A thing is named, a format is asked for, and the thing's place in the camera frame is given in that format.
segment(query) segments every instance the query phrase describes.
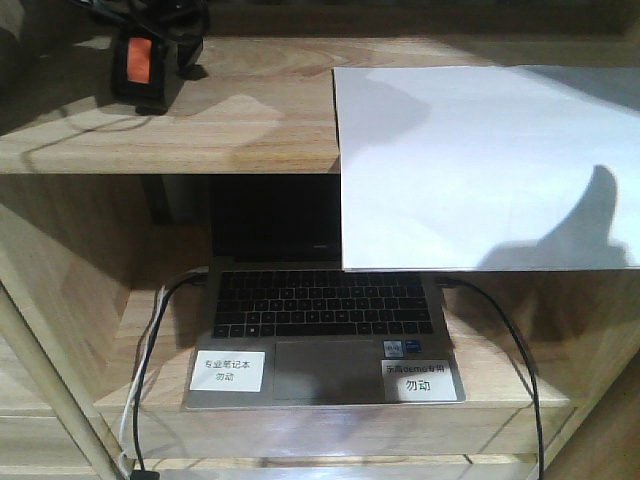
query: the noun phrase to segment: white paper sheet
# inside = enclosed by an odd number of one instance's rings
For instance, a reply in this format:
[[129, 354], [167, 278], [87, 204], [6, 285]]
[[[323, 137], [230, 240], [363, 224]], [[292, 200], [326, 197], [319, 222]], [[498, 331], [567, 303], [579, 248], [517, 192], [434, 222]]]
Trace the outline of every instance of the white paper sheet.
[[346, 270], [639, 266], [640, 69], [334, 74]]
[[200, 350], [191, 390], [259, 392], [262, 388], [264, 352]]

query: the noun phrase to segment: power cord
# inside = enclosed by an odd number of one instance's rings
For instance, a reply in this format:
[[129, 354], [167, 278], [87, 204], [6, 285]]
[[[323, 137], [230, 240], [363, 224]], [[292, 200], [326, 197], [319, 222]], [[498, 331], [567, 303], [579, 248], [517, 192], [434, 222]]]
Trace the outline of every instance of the power cord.
[[[189, 270], [180, 275], [177, 275], [176, 277], [173, 277], [166, 284], [162, 285], [162, 287], [160, 287], [160, 289], [156, 292], [154, 309], [152, 312], [151, 320], [147, 328], [145, 347], [144, 347], [144, 350], [142, 351], [140, 363], [138, 365], [134, 378], [131, 382], [131, 387], [129, 389], [129, 394], [127, 396], [127, 400], [124, 405], [122, 418], [120, 422], [118, 441], [120, 442], [120, 445], [123, 446], [123, 452], [118, 457], [118, 467], [120, 469], [120, 472], [124, 475], [125, 478], [130, 478], [132, 480], [159, 478], [159, 476], [156, 475], [156, 472], [149, 472], [146, 470], [144, 465], [144, 458], [142, 456], [142, 449], [140, 448], [138, 416], [139, 416], [139, 410], [140, 410], [140, 403], [142, 399], [142, 390], [144, 387], [144, 377], [146, 375], [147, 368], [149, 366], [149, 361], [151, 359], [151, 353], [153, 351], [153, 347], [158, 337], [158, 332], [160, 330], [160, 323], [167, 309], [171, 296], [182, 285], [185, 285], [185, 284], [199, 285], [204, 283], [207, 278], [207, 272], [208, 272], [208, 268], [206, 267], [200, 267], [193, 270]], [[139, 465], [139, 470], [134, 470], [134, 471], [131, 471], [127, 467], [126, 454], [124, 452], [125, 430], [126, 430], [129, 413], [131, 411], [133, 411], [132, 429], [133, 429], [134, 448], [135, 448], [136, 457]]]
[[544, 480], [544, 440], [542, 435], [542, 416], [540, 414], [540, 396], [538, 394], [538, 383], [536, 382], [536, 374], [534, 371], [534, 362], [533, 358], [527, 351], [524, 341], [520, 338], [520, 334], [513, 326], [507, 315], [504, 313], [500, 305], [491, 297], [487, 292], [482, 290], [480, 287], [474, 285], [473, 283], [467, 282], [465, 280], [460, 280], [456, 278], [449, 277], [436, 277], [435, 282], [438, 286], [442, 288], [455, 288], [458, 286], [463, 286], [473, 290], [478, 293], [482, 297], [484, 297], [498, 312], [502, 322], [505, 324], [511, 337], [513, 338], [516, 346], [518, 347], [518, 351], [524, 360], [525, 367], [527, 368], [527, 372], [529, 373], [529, 379], [531, 381], [531, 398], [533, 400], [533, 409], [536, 416], [536, 435], [538, 438], [538, 480]]

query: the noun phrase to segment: black cable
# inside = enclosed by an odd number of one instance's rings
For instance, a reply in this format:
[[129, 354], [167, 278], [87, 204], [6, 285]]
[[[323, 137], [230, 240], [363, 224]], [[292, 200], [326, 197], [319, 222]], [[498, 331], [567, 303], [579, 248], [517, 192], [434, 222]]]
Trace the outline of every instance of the black cable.
[[524, 345], [524, 342], [520, 338], [520, 334], [518, 333], [516, 328], [513, 326], [513, 324], [509, 321], [509, 318], [504, 313], [502, 308], [500, 308], [500, 305], [498, 305], [498, 303], [493, 299], [493, 297], [491, 297], [487, 292], [482, 290], [480, 287], [474, 285], [473, 283], [469, 283], [465, 280], [460, 280], [456, 278], [437, 277], [435, 281], [436, 281], [436, 284], [444, 288], [453, 288], [458, 285], [461, 285], [463, 287], [467, 287], [473, 290], [474, 292], [480, 294], [493, 306], [493, 308], [495, 308], [495, 310], [500, 315], [502, 322], [506, 325], [507, 329], [509, 330], [509, 333], [513, 337], [513, 340], [516, 343], [516, 346], [518, 347], [520, 355], [524, 360], [525, 367], [527, 368], [527, 372], [529, 372], [529, 378], [531, 380], [531, 397], [533, 399], [533, 409], [536, 415], [536, 434], [538, 437], [538, 480], [544, 480], [544, 439], [542, 435], [542, 416], [540, 414], [540, 396], [538, 394], [538, 383], [536, 382], [536, 374], [533, 368], [533, 365], [534, 365], [533, 359], [529, 355], [529, 352], [527, 351]]
[[151, 352], [153, 351], [153, 347], [158, 337], [158, 332], [160, 331], [160, 323], [162, 322], [162, 317], [164, 316], [164, 312], [167, 309], [167, 305], [169, 305], [169, 300], [171, 299], [171, 296], [173, 295], [173, 293], [184, 284], [189, 283], [194, 285], [197, 283], [201, 283], [206, 277], [207, 277], [207, 274], [205, 273], [194, 273], [193, 275], [183, 278], [182, 280], [178, 281], [175, 285], [171, 286], [169, 290], [167, 290], [167, 293], [162, 298], [162, 301], [160, 303], [160, 308], [158, 310], [158, 320], [155, 322], [151, 332], [149, 332], [149, 346], [147, 348], [147, 351], [145, 352], [144, 358], [142, 359], [142, 368], [140, 370], [140, 378], [138, 379], [138, 385], [136, 385], [136, 393], [135, 393], [135, 396], [133, 397], [134, 402], [133, 402], [133, 420], [132, 420], [133, 444], [136, 450], [136, 456], [138, 457], [138, 464], [140, 465], [140, 470], [142, 470], [143, 472], [146, 471], [146, 468], [144, 466], [144, 459], [142, 457], [142, 449], [140, 448], [138, 414], [140, 411], [140, 402], [142, 399], [142, 388], [144, 385], [144, 377], [145, 377], [145, 374], [147, 373], [147, 368], [149, 367]]
[[126, 0], [127, 7], [129, 8], [129, 13], [131, 17], [145, 30], [154, 34], [158, 38], [162, 38], [164, 40], [168, 40], [180, 45], [193, 45], [202, 41], [202, 38], [209, 31], [209, 6], [207, 5], [206, 0], [193, 0], [195, 3], [197, 10], [200, 14], [200, 29], [197, 34], [183, 34], [183, 35], [175, 35], [171, 33], [168, 29], [160, 26], [156, 22], [152, 22], [144, 15], [144, 13], [138, 9], [135, 4], [136, 0]]

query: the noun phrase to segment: laptop screen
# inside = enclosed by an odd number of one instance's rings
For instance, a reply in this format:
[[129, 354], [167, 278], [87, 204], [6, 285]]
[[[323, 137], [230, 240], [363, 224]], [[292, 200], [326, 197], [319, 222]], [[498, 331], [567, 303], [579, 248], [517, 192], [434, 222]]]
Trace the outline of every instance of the laptop screen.
[[209, 198], [215, 256], [340, 260], [340, 175], [210, 175]]

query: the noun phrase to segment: laptop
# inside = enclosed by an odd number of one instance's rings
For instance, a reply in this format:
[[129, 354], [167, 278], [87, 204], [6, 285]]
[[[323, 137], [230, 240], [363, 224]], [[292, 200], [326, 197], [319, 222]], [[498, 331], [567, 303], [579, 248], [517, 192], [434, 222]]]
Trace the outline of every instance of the laptop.
[[341, 270], [339, 174], [212, 175], [209, 197], [188, 409], [464, 400], [432, 275]]

